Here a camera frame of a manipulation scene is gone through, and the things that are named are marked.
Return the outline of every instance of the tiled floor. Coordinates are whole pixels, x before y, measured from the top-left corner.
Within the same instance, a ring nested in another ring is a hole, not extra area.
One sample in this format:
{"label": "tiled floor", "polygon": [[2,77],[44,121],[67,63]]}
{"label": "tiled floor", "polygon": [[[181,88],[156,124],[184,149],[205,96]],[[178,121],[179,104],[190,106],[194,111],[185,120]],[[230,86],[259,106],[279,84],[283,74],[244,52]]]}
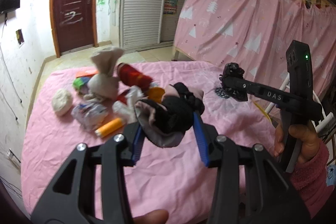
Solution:
{"label": "tiled floor", "polygon": [[[46,63],[44,70],[42,72],[42,75],[41,75],[39,85],[37,87],[35,100],[44,82],[46,81],[46,79],[49,77],[49,75],[52,72],[57,71],[57,70],[67,69],[67,68],[93,66],[93,63],[90,60],[90,56],[94,52],[97,52],[109,46],[110,45],[97,47],[97,48],[88,48],[86,50],[82,50],[79,52],[73,52],[73,53],[61,56],[61,58],[57,58],[55,60],[52,60]],[[164,47],[164,48],[155,48],[152,50],[147,50],[147,51],[142,51],[142,52],[132,52],[132,53],[124,54],[118,60],[118,63],[171,61],[171,59],[172,59],[172,47]],[[180,54],[179,61],[190,61],[190,59],[184,56],[183,54]]]}

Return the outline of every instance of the wooden bed leg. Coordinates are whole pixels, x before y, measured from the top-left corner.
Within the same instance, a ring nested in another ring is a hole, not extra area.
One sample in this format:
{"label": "wooden bed leg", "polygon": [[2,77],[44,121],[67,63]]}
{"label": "wooden bed leg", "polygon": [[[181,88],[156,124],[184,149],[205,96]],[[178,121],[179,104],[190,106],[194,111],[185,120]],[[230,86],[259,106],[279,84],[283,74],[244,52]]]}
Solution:
{"label": "wooden bed leg", "polygon": [[177,61],[178,58],[179,58],[179,51],[176,47],[173,46],[173,52],[172,52],[172,55],[173,55],[173,59],[171,61]]}

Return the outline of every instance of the blue gripper pad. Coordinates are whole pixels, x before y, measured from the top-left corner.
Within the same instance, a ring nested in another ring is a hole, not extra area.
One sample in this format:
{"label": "blue gripper pad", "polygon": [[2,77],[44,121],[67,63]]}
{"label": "blue gripper pad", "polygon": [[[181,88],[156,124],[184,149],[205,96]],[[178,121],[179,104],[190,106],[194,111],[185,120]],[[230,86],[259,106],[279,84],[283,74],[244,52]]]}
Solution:
{"label": "blue gripper pad", "polygon": [[145,134],[142,132],[142,127],[139,126],[138,130],[136,131],[134,142],[133,142],[132,160],[133,160],[134,165],[140,159],[144,140],[145,140]]}
{"label": "blue gripper pad", "polygon": [[208,143],[204,137],[202,121],[199,120],[199,117],[194,112],[194,133],[197,141],[199,155],[201,156],[201,160],[206,167],[209,166],[209,151],[208,151]]}

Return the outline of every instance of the blue cloth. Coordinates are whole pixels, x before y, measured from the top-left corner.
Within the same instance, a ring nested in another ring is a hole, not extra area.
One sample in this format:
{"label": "blue cloth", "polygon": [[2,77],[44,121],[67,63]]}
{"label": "blue cloth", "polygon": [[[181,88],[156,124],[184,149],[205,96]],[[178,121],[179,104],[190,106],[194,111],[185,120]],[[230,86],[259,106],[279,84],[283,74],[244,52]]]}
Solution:
{"label": "blue cloth", "polygon": [[332,164],[328,166],[327,186],[335,184],[336,184],[336,165]]}

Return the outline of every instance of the pink tablecloth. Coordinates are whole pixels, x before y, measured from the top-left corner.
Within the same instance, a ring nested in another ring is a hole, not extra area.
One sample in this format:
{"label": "pink tablecloth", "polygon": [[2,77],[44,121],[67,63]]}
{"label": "pink tablecloth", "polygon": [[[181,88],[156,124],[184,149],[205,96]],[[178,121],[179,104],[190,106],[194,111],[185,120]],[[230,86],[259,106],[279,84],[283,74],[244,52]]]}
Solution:
{"label": "pink tablecloth", "polygon": [[[267,149],[273,148],[274,128],[253,103],[222,99],[214,93],[214,88],[220,86],[218,77],[221,69],[201,61],[138,63],[134,67],[153,77],[160,86],[183,82],[203,89],[204,122],[213,124],[219,134],[240,145],[262,143]],[[79,70],[52,73],[34,105],[21,166],[23,200],[29,213],[76,144],[84,142],[94,146],[106,141],[83,131],[70,113],[57,118],[51,108],[51,99],[59,88],[72,92],[74,104],[80,101],[71,87]],[[125,178],[133,216],[165,208],[170,213],[168,223],[196,223],[207,217],[211,207],[216,170],[203,166],[191,129],[175,148],[158,148],[145,140],[140,161],[134,168],[125,168]],[[97,181],[100,181],[99,170]],[[243,190],[243,176],[240,185]],[[99,183],[96,197],[100,197]],[[95,205],[96,215],[101,218],[100,198],[96,198]]]}

